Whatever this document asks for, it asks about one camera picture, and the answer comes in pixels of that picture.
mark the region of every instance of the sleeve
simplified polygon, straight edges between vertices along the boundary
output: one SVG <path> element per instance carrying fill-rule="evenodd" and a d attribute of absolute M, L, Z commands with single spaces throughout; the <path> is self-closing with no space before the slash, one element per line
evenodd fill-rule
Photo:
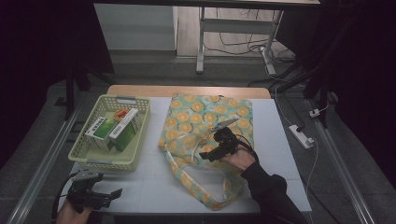
<path fill-rule="evenodd" d="M 262 216 L 271 223 L 306 224 L 303 214 L 286 194 L 287 182 L 280 175 L 268 175 L 256 161 L 241 176 L 247 180 L 250 194 Z"/>

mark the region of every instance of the box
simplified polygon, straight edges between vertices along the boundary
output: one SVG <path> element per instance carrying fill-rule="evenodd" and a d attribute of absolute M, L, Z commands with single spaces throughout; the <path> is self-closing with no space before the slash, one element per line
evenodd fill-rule
<path fill-rule="evenodd" d="M 138 112 L 137 109 L 132 108 L 109 134 L 109 138 L 114 143 L 116 150 L 123 151 L 127 148 L 142 127 Z"/>
<path fill-rule="evenodd" d="M 110 141 L 109 134 L 116 127 L 117 122 L 114 119 L 99 117 L 85 132 L 91 144 L 99 149 L 111 150 L 114 147 Z"/>

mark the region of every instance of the hand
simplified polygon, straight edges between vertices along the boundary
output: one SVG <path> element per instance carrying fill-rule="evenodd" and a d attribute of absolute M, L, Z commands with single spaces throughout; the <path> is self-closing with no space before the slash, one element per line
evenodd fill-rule
<path fill-rule="evenodd" d="M 220 161 L 226 161 L 241 170 L 246 170 L 256 160 L 248 151 L 247 148 L 239 145 L 236 148 L 236 152 L 233 155 L 228 155 L 220 159 Z"/>
<path fill-rule="evenodd" d="M 64 200 L 64 205 L 62 205 L 62 208 L 58 213 L 58 217 L 56 218 L 56 224 L 86 224 L 88 221 L 88 217 L 90 217 L 91 211 L 92 208 L 87 207 L 84 208 L 84 210 L 80 214 L 66 199 Z"/>

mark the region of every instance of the outlet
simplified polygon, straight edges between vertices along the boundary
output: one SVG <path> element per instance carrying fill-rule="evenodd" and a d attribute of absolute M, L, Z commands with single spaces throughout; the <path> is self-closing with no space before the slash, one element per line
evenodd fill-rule
<path fill-rule="evenodd" d="M 309 116 L 311 116 L 311 118 L 317 117 L 317 116 L 319 116 L 319 115 L 320 115 L 320 112 L 319 112 L 318 109 L 309 111 Z"/>
<path fill-rule="evenodd" d="M 314 139 L 307 138 L 303 132 L 297 132 L 297 128 L 297 125 L 291 125 L 289 130 L 305 149 L 311 148 L 314 145 Z"/>

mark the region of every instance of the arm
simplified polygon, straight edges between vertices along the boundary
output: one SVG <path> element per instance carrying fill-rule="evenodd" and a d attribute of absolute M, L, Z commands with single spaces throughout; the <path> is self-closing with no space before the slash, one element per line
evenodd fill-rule
<path fill-rule="evenodd" d="M 244 148 L 238 148 L 235 154 L 221 160 L 244 171 L 241 176 L 247 180 L 253 200 L 259 204 L 263 217 L 270 223 L 307 223 L 286 194 L 286 180 L 280 175 L 268 175 Z"/>

